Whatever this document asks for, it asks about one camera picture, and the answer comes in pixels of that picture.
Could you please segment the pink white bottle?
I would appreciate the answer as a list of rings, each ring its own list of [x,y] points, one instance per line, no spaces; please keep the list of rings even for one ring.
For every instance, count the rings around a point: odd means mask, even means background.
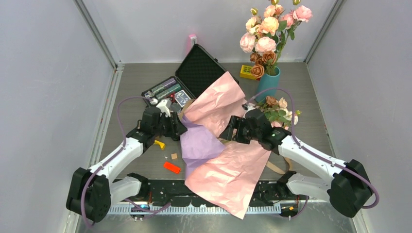
[[[197,35],[190,34],[189,35],[189,49],[191,49],[196,44],[197,44]]]

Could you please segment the playing card deck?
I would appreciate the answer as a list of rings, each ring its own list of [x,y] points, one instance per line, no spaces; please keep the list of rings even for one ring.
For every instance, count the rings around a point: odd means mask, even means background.
[[[180,107],[184,107],[191,97],[184,90],[180,90],[174,94],[174,99]]]

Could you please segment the black open poker case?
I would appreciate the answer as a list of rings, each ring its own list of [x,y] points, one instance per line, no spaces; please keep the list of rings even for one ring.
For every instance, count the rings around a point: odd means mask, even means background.
[[[211,84],[219,79],[226,69],[201,45],[194,45],[173,76],[143,91],[141,95],[147,105],[150,100],[170,99],[182,109],[174,99],[174,94],[184,90],[191,99],[198,98]]]

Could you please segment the yellow arch block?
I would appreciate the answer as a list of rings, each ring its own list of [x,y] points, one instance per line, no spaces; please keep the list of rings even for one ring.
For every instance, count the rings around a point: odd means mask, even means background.
[[[160,147],[161,150],[164,150],[166,148],[166,144],[159,141],[159,140],[155,140],[154,144],[158,145]]]

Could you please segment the teal vase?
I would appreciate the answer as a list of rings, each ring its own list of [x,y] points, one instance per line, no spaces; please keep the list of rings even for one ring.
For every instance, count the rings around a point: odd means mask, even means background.
[[[271,76],[269,74],[264,74],[259,81],[256,94],[270,88],[277,88],[280,80],[280,69],[278,67],[275,68],[275,75]],[[274,97],[276,94],[276,90],[268,90],[255,98],[256,102],[262,102],[266,100],[266,97]]]

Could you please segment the pink wrapping paper sheet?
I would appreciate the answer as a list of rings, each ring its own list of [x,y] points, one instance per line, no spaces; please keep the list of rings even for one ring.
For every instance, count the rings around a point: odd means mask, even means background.
[[[183,119],[193,123],[180,139],[182,155],[198,161],[187,166],[185,185],[208,202],[243,219],[270,152],[252,141],[222,143],[218,137],[231,116],[243,116],[245,94],[225,72],[196,100],[186,105]]]

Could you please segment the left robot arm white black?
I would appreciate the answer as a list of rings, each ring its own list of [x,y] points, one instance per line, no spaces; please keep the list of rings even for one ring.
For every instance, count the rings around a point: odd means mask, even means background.
[[[148,107],[142,118],[121,144],[99,163],[90,168],[78,168],[73,173],[66,208],[83,218],[100,222],[112,205],[127,198],[145,200],[150,188],[148,179],[136,173],[116,181],[117,176],[132,161],[144,154],[157,137],[180,139],[187,128],[176,112],[165,107]]]

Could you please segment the orange rectangular block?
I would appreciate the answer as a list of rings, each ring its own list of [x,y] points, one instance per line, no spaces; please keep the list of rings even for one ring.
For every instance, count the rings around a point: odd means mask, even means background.
[[[180,171],[181,171],[181,168],[180,168],[180,167],[178,167],[178,166],[176,166],[176,165],[174,165],[174,164],[172,164],[172,163],[170,163],[170,162],[165,162],[164,165],[163,165],[163,167],[164,167],[165,169],[167,169],[167,170],[175,173],[175,174],[179,174]]]

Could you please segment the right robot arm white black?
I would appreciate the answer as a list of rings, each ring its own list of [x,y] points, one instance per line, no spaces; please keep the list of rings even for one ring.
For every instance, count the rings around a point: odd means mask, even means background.
[[[257,141],[265,150],[294,160],[317,175],[287,171],[276,182],[283,199],[304,195],[328,201],[340,214],[353,218],[374,194],[362,163],[345,162],[310,147],[290,131],[272,126],[258,109],[248,110],[243,117],[231,116],[219,137],[243,144]]]

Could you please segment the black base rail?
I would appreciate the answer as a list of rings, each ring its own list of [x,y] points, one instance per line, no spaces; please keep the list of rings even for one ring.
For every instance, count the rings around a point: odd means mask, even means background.
[[[139,193],[129,197],[132,201],[140,201],[154,206],[164,206],[171,203],[172,207],[188,207],[190,204],[195,207],[205,205],[206,207],[216,207],[213,204],[194,192],[184,184],[183,180],[144,180]],[[252,197],[247,202],[251,207],[270,206],[271,204],[291,200],[293,204],[305,201],[306,196],[292,194],[285,187],[278,185],[276,181],[260,180],[257,182]]]

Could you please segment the yellow perforated block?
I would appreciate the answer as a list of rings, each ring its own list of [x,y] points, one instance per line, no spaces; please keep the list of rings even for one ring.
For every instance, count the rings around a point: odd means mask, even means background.
[[[256,80],[256,77],[251,73],[252,68],[252,66],[242,65],[240,69],[240,77]]]

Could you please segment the purple flower bouquet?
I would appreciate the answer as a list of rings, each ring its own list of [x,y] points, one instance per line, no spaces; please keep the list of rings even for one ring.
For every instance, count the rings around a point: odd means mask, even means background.
[[[244,113],[241,105],[245,102],[243,96],[224,98],[221,108],[215,110],[223,112],[223,116],[218,116],[217,124],[213,123],[211,129],[182,116],[182,123],[188,129],[180,137],[187,182],[256,182],[259,179],[271,154],[269,151],[257,142],[250,145],[230,142],[224,145],[216,137],[216,133],[227,125],[229,113]]]

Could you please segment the pink rose bouquet in vase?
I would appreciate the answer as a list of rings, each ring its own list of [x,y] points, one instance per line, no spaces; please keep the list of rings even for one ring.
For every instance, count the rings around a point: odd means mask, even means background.
[[[252,16],[245,23],[240,48],[250,54],[250,62],[254,63],[250,72],[256,80],[278,74],[275,69],[287,41],[294,40],[297,27],[313,17],[312,10],[301,1],[292,3],[294,8],[287,12],[278,0],[272,0],[262,16],[257,8],[250,9]]]

